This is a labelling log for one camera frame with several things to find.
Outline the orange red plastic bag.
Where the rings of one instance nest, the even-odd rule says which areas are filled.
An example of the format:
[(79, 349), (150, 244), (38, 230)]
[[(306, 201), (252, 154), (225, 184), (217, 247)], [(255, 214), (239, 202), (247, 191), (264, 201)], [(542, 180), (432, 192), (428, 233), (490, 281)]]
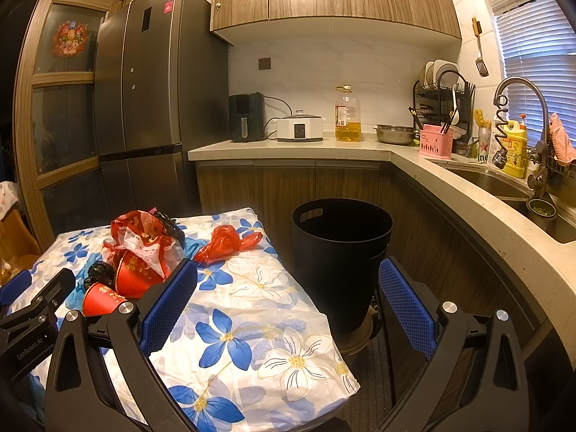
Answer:
[(211, 241), (196, 253), (193, 260), (201, 264), (225, 260), (239, 252), (254, 249), (262, 238), (261, 232), (253, 232), (245, 237), (240, 237), (232, 225), (220, 225), (212, 232)]

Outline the black dish rack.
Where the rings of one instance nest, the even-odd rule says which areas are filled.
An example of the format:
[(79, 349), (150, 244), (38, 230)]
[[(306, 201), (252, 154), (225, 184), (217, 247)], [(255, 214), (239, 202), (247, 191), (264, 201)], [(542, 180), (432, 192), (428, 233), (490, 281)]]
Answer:
[(473, 102), (476, 86), (455, 63), (431, 60), (422, 67), (412, 90), (410, 107), (415, 126), (443, 127), (452, 121), (453, 153), (466, 153), (473, 137)]

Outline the red white snack bag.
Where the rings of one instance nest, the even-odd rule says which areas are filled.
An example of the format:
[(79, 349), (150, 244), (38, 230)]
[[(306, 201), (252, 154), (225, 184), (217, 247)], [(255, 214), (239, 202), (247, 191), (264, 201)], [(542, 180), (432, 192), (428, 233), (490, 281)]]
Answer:
[(130, 211), (110, 223), (110, 236), (103, 241), (103, 261), (116, 269), (121, 257), (134, 253), (163, 279), (185, 257), (181, 242), (171, 236), (159, 217), (146, 211)]

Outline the wall power socket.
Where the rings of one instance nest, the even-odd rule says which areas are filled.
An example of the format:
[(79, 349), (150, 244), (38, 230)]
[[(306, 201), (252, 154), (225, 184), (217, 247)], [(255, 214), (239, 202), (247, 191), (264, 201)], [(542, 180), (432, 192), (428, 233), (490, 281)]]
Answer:
[(271, 58), (259, 59), (259, 70), (271, 69)]

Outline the red flower door decoration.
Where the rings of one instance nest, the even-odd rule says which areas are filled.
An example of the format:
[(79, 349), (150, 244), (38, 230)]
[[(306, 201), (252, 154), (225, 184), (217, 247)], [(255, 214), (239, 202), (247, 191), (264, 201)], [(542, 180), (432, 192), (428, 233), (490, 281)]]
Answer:
[(85, 48), (89, 37), (84, 22), (63, 22), (53, 37), (53, 54), (59, 58), (73, 58)]

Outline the hanging spatula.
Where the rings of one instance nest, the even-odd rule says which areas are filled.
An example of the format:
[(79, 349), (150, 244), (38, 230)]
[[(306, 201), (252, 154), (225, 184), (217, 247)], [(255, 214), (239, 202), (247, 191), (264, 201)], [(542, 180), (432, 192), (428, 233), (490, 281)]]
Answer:
[(476, 57), (476, 69), (481, 77), (488, 77), (489, 70), (483, 59), (482, 45), (481, 45), (481, 34), (482, 28), (480, 21), (476, 18), (472, 18), (473, 33), (476, 36), (476, 47), (477, 47), (477, 57)]

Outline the red paper cup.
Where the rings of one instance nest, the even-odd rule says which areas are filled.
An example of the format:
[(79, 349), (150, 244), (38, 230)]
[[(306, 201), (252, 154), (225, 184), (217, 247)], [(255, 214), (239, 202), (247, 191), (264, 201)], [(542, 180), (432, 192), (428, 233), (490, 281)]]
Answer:
[(126, 298), (110, 287), (96, 283), (86, 291), (82, 302), (85, 317), (96, 317), (112, 313)]

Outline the orange chair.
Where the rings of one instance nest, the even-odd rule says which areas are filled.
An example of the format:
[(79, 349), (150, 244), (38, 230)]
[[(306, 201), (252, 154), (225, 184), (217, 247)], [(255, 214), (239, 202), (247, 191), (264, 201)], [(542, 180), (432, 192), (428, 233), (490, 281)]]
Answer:
[(1, 284), (9, 282), (19, 271), (32, 270), (41, 249), (22, 221), (16, 208), (1, 220)]

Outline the black air fryer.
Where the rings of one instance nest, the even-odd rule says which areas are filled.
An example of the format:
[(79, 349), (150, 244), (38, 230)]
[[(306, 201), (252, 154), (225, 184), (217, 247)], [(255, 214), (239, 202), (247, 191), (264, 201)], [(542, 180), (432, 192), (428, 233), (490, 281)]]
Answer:
[(265, 97), (261, 93), (229, 97), (229, 132), (237, 143), (265, 139)]

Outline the steel mixing bowl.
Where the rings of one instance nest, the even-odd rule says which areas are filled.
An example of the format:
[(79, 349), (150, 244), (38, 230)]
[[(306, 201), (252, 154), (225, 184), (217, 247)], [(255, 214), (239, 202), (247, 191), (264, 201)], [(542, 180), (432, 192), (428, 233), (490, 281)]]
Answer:
[(374, 127), (378, 141), (395, 145), (411, 145), (414, 143), (416, 131), (413, 127), (379, 124)]

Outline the pink dish cloth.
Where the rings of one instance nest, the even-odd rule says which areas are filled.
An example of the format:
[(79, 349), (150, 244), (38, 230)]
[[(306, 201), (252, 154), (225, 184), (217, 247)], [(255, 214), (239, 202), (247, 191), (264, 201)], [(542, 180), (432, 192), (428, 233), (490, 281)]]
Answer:
[(554, 147), (554, 159), (562, 166), (570, 166), (576, 160), (576, 150), (557, 113), (550, 116), (549, 136)]

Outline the polka dot cloth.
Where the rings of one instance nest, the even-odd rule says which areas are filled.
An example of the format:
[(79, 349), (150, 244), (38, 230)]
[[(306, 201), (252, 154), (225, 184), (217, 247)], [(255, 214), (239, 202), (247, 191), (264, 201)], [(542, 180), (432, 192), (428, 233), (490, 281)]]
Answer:
[(18, 185), (12, 181), (1, 181), (0, 183), (0, 220), (19, 203)]

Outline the blue rubber glove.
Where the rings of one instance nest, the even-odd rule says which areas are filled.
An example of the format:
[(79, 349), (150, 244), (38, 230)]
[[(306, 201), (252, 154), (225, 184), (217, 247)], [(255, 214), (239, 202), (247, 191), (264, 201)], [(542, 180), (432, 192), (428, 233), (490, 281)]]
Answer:
[(207, 244), (208, 242), (205, 239), (185, 237), (185, 243), (183, 246), (184, 257), (188, 260), (192, 260), (194, 256)]
[(84, 287), (84, 281), (88, 277), (88, 270), (93, 263), (102, 260), (102, 255), (100, 253), (91, 253), (84, 266), (75, 275), (75, 287), (70, 295), (64, 301), (64, 305), (68, 310), (76, 309), (80, 310), (82, 308), (83, 298), (86, 293)]

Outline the black plastic bag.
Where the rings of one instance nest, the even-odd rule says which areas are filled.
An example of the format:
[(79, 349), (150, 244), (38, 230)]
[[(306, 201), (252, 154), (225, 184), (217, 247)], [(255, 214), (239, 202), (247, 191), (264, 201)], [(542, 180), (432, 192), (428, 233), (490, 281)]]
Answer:
[(84, 280), (85, 290), (96, 283), (107, 286), (110, 289), (115, 288), (115, 269), (105, 261), (99, 260), (94, 262), (88, 269), (88, 274)]
[(185, 233), (180, 227), (178, 227), (175, 220), (165, 215), (165, 213), (158, 211), (156, 208), (153, 208), (150, 213), (162, 222), (164, 231), (167, 235), (177, 240), (182, 247), (185, 246)]

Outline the red gold paper bucket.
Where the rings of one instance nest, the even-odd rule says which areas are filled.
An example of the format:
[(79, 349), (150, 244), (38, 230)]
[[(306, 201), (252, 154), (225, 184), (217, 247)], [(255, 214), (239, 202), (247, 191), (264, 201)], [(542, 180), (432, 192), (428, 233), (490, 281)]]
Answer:
[(115, 276), (115, 290), (122, 297), (139, 300), (152, 286), (164, 279), (140, 257), (127, 251), (122, 256)]

